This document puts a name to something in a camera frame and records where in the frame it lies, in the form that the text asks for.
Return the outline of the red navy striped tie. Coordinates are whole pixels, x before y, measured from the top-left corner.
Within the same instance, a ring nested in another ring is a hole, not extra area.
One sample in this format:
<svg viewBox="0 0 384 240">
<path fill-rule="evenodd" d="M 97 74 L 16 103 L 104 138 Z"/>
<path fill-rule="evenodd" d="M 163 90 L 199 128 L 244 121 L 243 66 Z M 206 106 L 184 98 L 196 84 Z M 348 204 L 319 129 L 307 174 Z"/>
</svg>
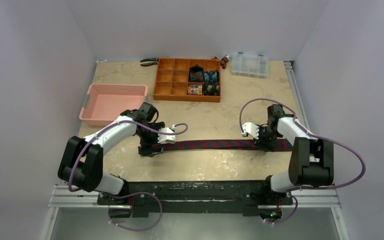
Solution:
<svg viewBox="0 0 384 240">
<path fill-rule="evenodd" d="M 260 150 L 264 152 L 291 152 L 293 146 L 286 139 L 275 139 L 269 143 L 255 143 L 251 139 L 206 139 L 185 140 L 176 143 L 160 143 L 152 146 L 153 153 L 186 150 Z"/>
</svg>

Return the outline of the orange compartment tray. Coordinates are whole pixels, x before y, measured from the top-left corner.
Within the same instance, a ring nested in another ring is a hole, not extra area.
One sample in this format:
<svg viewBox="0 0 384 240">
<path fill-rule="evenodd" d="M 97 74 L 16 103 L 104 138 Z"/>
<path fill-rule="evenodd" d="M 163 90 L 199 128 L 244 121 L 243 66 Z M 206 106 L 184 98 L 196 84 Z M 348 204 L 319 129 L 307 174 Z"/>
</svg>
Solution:
<svg viewBox="0 0 384 240">
<path fill-rule="evenodd" d="M 221 101 L 219 59 L 159 58 L 153 99 L 158 101 Z"/>
</svg>

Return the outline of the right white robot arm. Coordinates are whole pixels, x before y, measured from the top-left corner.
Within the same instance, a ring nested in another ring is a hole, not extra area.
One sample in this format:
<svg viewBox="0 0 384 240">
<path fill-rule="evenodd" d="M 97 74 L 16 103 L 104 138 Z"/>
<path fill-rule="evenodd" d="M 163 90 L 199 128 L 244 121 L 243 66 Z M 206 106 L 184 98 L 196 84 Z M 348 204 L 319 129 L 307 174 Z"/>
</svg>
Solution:
<svg viewBox="0 0 384 240">
<path fill-rule="evenodd" d="M 261 189 L 260 196 L 268 204 L 299 187 L 327 187 L 334 181 L 334 146 L 328 140 L 310 135 L 293 114 L 285 113 L 280 104 L 267 108 L 266 124 L 257 125 L 254 146 L 265 152 L 275 152 L 278 141 L 291 144 L 287 171 L 268 177 L 269 185 Z"/>
</svg>

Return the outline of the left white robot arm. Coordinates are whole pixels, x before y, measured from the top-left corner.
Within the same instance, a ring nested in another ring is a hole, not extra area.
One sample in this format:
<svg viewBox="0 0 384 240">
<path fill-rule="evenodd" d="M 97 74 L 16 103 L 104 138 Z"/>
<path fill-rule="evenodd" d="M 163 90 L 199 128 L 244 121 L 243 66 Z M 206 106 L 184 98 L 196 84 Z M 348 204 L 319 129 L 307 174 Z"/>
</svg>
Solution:
<svg viewBox="0 0 384 240">
<path fill-rule="evenodd" d="M 57 176 L 86 192 L 105 192 L 118 205 L 126 203 L 129 191 L 125 181 L 104 173 L 104 156 L 116 145 L 132 136 L 140 138 L 139 153 L 152 156 L 152 146 L 158 142 L 158 132 L 166 125 L 158 122 L 159 112 L 143 102 L 138 109 L 125 110 L 112 123 L 98 132 L 71 137 L 65 147 Z"/>
</svg>

